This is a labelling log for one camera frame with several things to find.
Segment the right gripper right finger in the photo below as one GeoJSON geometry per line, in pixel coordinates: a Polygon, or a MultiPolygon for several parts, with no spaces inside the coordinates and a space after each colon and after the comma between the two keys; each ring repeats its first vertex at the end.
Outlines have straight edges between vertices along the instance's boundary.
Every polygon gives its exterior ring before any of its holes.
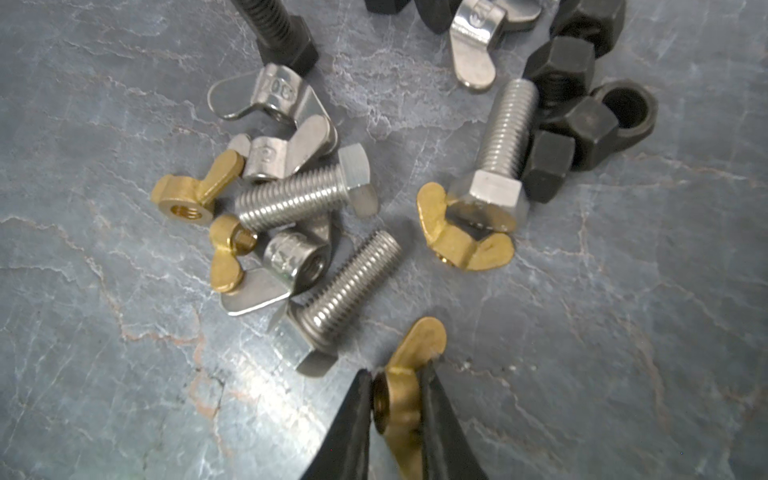
{"type": "Polygon", "coordinates": [[[434,362],[418,370],[424,479],[487,479],[459,424],[434,362]]]}

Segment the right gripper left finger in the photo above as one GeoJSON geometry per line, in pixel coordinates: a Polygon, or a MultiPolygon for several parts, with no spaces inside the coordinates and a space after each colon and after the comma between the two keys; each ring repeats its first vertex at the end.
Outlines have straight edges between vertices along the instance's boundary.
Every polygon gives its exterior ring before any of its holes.
{"type": "Polygon", "coordinates": [[[368,478],[372,382],[369,370],[359,370],[328,432],[301,477],[307,479],[368,478]]]}

